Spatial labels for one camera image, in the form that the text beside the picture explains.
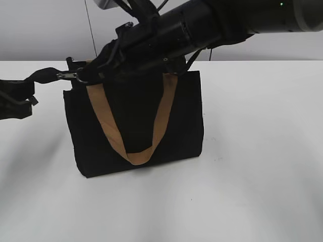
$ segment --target black tote bag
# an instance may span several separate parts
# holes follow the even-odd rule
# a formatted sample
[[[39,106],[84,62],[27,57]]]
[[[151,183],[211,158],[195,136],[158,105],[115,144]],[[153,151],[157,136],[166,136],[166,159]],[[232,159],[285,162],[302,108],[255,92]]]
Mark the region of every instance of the black tote bag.
[[[68,62],[70,70],[86,62]],[[68,126],[74,145],[77,167],[85,177],[197,157],[202,151],[204,135],[201,83],[199,72],[178,77],[167,128],[149,160],[133,165],[109,142],[92,106],[88,89],[72,82],[73,89],[64,92]],[[134,77],[123,83],[106,82],[104,93],[119,130],[126,153],[136,154],[153,145],[154,123],[164,97],[162,72]]]

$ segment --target cable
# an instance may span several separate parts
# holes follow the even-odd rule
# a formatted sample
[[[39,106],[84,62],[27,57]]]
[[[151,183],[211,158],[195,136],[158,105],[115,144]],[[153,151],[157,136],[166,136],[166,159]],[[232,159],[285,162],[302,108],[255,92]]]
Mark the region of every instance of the cable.
[[[90,21],[90,16],[89,16],[89,10],[87,9],[86,0],[84,0],[84,2],[85,2],[85,8],[86,8],[87,19],[88,19],[88,21],[89,21],[89,25],[90,25],[90,31],[91,31],[91,36],[92,36],[92,41],[93,41],[93,46],[94,46],[95,56],[97,57],[97,52],[96,52],[96,47],[95,47],[95,42],[94,42],[94,37],[93,37],[93,31],[92,31],[92,26],[91,26],[91,21]]]
[[[209,62],[212,60],[212,52],[213,52],[213,49],[211,49],[210,51],[210,58],[208,59]]]
[[[158,12],[166,5],[169,0],[164,0],[163,3],[157,8]]]

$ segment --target white tabletop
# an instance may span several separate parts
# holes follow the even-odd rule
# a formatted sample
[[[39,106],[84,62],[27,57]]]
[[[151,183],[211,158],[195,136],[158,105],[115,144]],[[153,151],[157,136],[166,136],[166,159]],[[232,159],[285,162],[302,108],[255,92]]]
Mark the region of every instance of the white tabletop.
[[[0,62],[23,79],[64,62]],[[0,121],[0,241],[323,241],[323,62],[196,62],[199,158],[91,179],[76,168],[62,90],[36,85]]]

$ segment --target metal clip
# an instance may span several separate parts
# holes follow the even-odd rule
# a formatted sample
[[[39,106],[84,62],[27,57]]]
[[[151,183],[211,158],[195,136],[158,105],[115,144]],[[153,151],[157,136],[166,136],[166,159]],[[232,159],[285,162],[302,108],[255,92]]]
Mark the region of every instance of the metal clip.
[[[61,79],[76,79],[78,82],[83,83],[83,84],[88,84],[88,82],[84,82],[82,81],[77,73],[66,73],[66,74],[62,74],[62,73],[58,73],[57,75],[57,79],[61,80]]]

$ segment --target tan bag handle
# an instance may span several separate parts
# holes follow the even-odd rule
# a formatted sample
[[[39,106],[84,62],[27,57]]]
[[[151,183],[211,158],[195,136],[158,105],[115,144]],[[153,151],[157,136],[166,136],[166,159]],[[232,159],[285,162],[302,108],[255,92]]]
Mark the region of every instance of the tan bag handle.
[[[87,93],[92,107],[106,138],[110,142],[112,148],[133,165],[142,165],[148,162],[165,135],[175,97],[178,78],[171,74],[164,74],[163,81],[164,94],[160,100],[154,121],[152,146],[142,152],[132,154],[128,154],[126,152],[120,131],[106,98],[103,84],[87,87]]]

